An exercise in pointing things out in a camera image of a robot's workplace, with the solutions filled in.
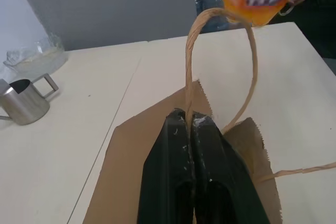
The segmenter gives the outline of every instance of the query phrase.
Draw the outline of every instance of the string handle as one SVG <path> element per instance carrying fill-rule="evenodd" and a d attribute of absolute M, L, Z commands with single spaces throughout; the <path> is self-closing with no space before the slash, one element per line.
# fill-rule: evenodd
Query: string handle
<path fill-rule="evenodd" d="M 238 22 L 241 22 L 244 26 L 244 28 L 247 31 L 247 36 L 250 42 L 251 50 L 252 50 L 252 62 L 253 62 L 253 77 L 251 82 L 251 87 L 249 89 L 249 92 L 247 94 L 246 100 L 243 104 L 243 106 L 240 108 L 236 116 L 231 120 L 231 122 L 226 125 L 223 129 L 223 133 L 231 129 L 237 120 L 240 118 L 240 116 L 243 114 L 243 112 L 246 110 L 247 105 L 249 104 L 255 86 L 257 84 L 258 79 L 258 58 L 257 58 L 257 46 L 256 41 L 254 38 L 254 34 L 251 28 L 251 25 L 248 21 L 246 21 L 244 18 L 240 17 L 237 14 L 234 14 L 226 9 L 222 8 L 211 8 L 208 10 L 203 11 L 198 15 L 196 18 L 194 24 L 192 25 L 187 43 L 185 46 L 185 102 L 186 102 L 186 125 L 188 132 L 190 134 L 191 132 L 191 124 L 192 124 L 192 117 L 193 117 L 193 76 L 192 76 L 192 53 L 195 41 L 200 34 L 203 26 L 207 23 L 209 19 L 215 16 L 226 16 L 230 19 L 234 19 Z"/>

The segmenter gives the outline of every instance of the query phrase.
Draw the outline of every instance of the water bottle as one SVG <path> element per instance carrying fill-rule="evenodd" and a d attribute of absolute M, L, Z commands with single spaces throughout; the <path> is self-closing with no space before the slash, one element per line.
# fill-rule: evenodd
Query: water bottle
<path fill-rule="evenodd" d="M 203 10 L 210 8 L 224 8 L 223 0 L 203 0 Z M 227 19 L 225 17 L 213 17 L 203 27 L 203 33 L 211 33 L 213 31 L 223 31 L 228 27 Z"/>
<path fill-rule="evenodd" d="M 195 0 L 196 12 L 199 15 L 203 11 L 203 0 Z"/>

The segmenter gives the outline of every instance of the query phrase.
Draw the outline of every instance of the white wall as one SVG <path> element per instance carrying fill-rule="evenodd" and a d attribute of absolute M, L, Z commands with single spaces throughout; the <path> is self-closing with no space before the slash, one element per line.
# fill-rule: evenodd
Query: white wall
<path fill-rule="evenodd" d="M 7 50 L 29 46 L 44 36 L 27 0 L 0 0 L 0 64 Z"/>

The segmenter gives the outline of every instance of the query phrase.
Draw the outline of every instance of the paper bag handle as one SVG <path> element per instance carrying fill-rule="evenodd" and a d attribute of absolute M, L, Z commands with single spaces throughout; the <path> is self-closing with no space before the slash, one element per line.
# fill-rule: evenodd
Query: paper bag handle
<path fill-rule="evenodd" d="M 222 8 L 211 8 L 208 10 L 203 11 L 198 15 L 196 18 L 194 24 L 192 25 L 187 43 L 185 46 L 185 102 L 186 102 L 186 124 L 188 128 L 188 132 L 191 131 L 191 124 L 192 124 L 192 117 L 193 117 L 193 76 L 192 76 L 192 52 L 194 48 L 195 41 L 200 34 L 203 26 L 207 23 L 209 19 L 215 16 L 226 16 L 230 19 L 234 19 L 238 22 L 241 22 L 244 26 L 244 28 L 247 31 L 247 36 L 250 41 L 250 46 L 252 50 L 252 63 L 253 63 L 253 77 L 251 82 L 250 90 L 247 94 L 246 100 L 243 104 L 243 106 L 240 108 L 236 116 L 231 120 L 231 122 L 226 125 L 223 129 L 223 133 L 231 129 L 237 120 L 240 118 L 240 116 L 243 114 L 243 112 L 246 110 L 247 105 L 249 104 L 255 86 L 257 84 L 258 79 L 258 58 L 257 58 L 257 46 L 256 41 L 254 38 L 254 34 L 251 28 L 251 24 L 246 21 L 241 16 L 234 14 L 226 9 Z"/>

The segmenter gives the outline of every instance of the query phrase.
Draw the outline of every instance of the white table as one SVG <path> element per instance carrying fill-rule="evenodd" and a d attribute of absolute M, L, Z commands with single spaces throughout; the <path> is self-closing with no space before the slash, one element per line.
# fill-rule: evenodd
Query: white table
<path fill-rule="evenodd" d="M 67 223 L 147 44 L 70 52 L 41 120 L 0 121 L 0 223 Z"/>
<path fill-rule="evenodd" d="M 336 76 L 294 24 L 256 28 L 254 32 L 259 82 L 242 119 L 252 116 L 259 125 L 273 171 L 336 161 Z M 64 69 L 53 75 L 64 88 L 52 101 L 53 111 L 30 128 L 11 125 L 0 130 L 1 140 L 6 139 L 5 144 L 0 143 L 0 171 L 6 177 L 5 184 L 0 180 L 1 194 L 7 186 L 6 200 L 2 195 L 0 200 L 1 223 L 66 223 L 79 195 L 69 223 L 81 223 L 114 128 L 184 86 L 185 41 L 181 37 L 71 52 L 77 53 L 74 58 L 85 55 L 85 60 L 80 63 L 70 58 Z M 90 57 L 99 58 L 101 64 L 90 66 L 94 62 Z M 122 71 L 116 70 L 114 77 L 123 85 L 112 83 L 103 97 L 100 92 L 107 81 L 100 84 L 98 80 L 112 78 L 106 65 L 115 61 L 119 65 L 114 69 L 125 68 L 122 70 L 127 73 L 122 76 Z M 250 85 L 251 53 L 245 31 L 201 35 L 194 49 L 193 70 L 217 125 L 223 127 L 242 105 Z M 89 86 L 95 87 L 91 96 L 97 98 L 90 104 L 82 96 L 90 88 L 74 85 L 86 74 L 90 75 L 86 80 L 95 79 Z M 39 162 L 26 163 L 26 157 L 38 157 Z M 11 179 L 13 175 L 21 180 Z M 333 223 L 335 181 L 336 170 L 277 179 L 283 222 Z"/>

